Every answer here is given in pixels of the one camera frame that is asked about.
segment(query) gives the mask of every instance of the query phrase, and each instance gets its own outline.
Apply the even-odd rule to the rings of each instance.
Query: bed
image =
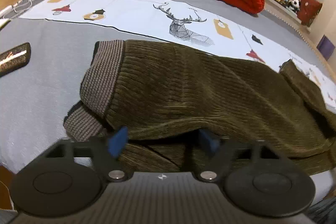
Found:
[[[32,0],[32,5],[42,1]],[[329,68],[301,35],[266,10],[253,16],[219,0],[172,1],[187,3],[237,22],[288,48],[327,77],[332,77]],[[17,7],[17,11],[29,7],[28,2],[20,2],[19,5],[25,5]],[[14,173],[56,140],[67,137],[63,118],[79,100],[79,86],[90,66],[96,41],[116,38],[164,41],[154,35],[145,35],[146,32],[141,35],[113,26],[27,19],[18,17],[15,12],[5,18],[12,20],[0,30],[0,52],[24,42],[29,42],[32,48],[30,63],[0,80],[0,163]],[[316,203],[330,191],[333,178],[330,171],[312,178],[316,185]]]

